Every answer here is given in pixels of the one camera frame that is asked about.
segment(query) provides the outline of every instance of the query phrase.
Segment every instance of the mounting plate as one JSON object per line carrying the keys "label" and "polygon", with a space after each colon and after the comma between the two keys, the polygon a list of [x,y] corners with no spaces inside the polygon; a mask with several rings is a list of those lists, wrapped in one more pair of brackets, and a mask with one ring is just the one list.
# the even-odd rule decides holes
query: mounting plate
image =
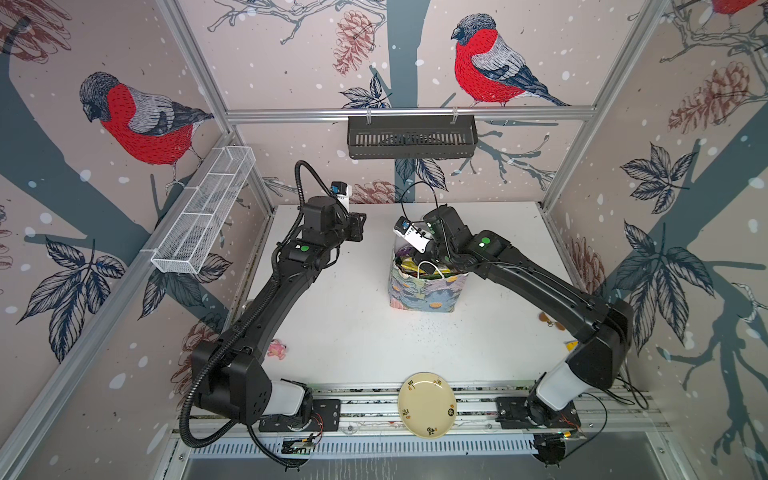
{"label": "mounting plate", "polygon": [[[339,415],[341,413],[341,400],[337,399],[320,399],[313,400],[312,412],[320,415],[323,419],[323,431],[324,432],[338,432],[339,431]],[[302,432],[319,432],[320,425],[317,424],[315,419],[311,419],[310,423],[301,430]],[[288,425],[280,420],[278,415],[270,415],[259,421],[259,432],[262,433],[277,433],[277,432],[292,432],[288,428]]]}

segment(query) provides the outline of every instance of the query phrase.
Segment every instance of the floor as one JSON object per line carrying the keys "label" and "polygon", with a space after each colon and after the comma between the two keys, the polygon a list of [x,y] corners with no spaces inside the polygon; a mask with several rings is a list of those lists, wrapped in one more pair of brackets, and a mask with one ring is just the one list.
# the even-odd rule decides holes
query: floor
{"label": "floor", "polygon": [[[492,230],[531,260],[569,281],[534,202],[453,204],[473,232]],[[413,220],[433,208],[407,204]],[[389,306],[387,285],[398,204],[352,205],[368,214],[364,240],[343,244],[339,262],[299,298],[275,336],[285,358],[267,357],[270,378],[312,384],[399,386],[415,372],[449,382],[532,381],[564,358],[567,332],[539,321],[540,309],[516,293],[470,274],[454,313],[417,313]],[[277,210],[253,281],[254,298],[270,275],[271,246],[296,218]]]}

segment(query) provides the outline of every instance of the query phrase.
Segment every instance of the small pink figurine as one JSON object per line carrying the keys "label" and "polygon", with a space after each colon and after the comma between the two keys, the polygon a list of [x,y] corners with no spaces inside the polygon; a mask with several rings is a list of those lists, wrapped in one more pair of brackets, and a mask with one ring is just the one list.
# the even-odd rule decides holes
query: small pink figurine
{"label": "small pink figurine", "polygon": [[270,348],[266,351],[266,356],[276,356],[282,360],[286,358],[286,346],[284,346],[278,339],[272,340]]}

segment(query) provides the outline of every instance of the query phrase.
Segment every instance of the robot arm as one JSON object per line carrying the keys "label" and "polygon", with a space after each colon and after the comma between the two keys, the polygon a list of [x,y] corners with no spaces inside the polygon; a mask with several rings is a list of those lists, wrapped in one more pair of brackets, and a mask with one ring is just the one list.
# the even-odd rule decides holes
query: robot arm
{"label": "robot arm", "polygon": [[505,286],[560,322],[578,340],[576,348],[533,388],[528,399],[532,421],[546,425],[588,388],[613,385],[630,345],[629,304],[606,303],[575,289],[490,230],[472,235],[453,207],[442,205],[427,213],[424,221],[429,232],[420,231],[404,217],[394,229],[419,251],[417,263],[440,262]]}

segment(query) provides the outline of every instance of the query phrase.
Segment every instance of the yellow plate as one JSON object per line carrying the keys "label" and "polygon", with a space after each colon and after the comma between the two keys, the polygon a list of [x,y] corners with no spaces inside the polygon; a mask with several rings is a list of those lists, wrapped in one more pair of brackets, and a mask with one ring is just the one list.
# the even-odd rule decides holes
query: yellow plate
{"label": "yellow plate", "polygon": [[400,419],[408,430],[423,439],[438,439],[456,420],[456,397],[451,386],[435,373],[411,375],[397,395]]}

